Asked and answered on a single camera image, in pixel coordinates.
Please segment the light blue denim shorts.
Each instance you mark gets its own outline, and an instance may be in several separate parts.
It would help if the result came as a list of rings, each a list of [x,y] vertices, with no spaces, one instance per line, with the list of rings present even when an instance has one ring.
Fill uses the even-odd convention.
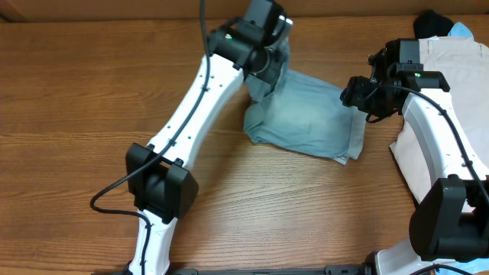
[[[244,133],[255,144],[333,159],[343,165],[358,159],[364,142],[366,114],[345,107],[340,88],[289,68],[290,46],[279,52],[285,62],[275,85],[249,76],[251,104],[244,114]]]

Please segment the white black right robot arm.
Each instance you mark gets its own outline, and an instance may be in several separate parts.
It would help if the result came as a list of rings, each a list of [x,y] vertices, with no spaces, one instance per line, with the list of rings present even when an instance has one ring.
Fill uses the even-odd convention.
[[[396,39],[368,58],[370,77],[353,76],[340,99],[381,121],[404,117],[419,142],[431,188],[412,214],[409,236],[374,252],[363,274],[428,274],[488,256],[488,168],[473,151],[452,106],[450,86],[427,71],[420,43]]]

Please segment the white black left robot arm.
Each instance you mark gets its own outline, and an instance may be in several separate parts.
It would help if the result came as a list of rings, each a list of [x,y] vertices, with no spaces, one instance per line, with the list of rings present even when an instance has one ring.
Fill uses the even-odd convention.
[[[248,76],[278,80],[278,50],[292,26],[275,1],[252,1],[244,17],[203,31],[204,55],[193,84],[164,127],[147,145],[126,154],[128,187],[139,216],[138,240],[126,274],[165,274],[178,220],[194,203],[199,185],[191,174],[210,128]]]

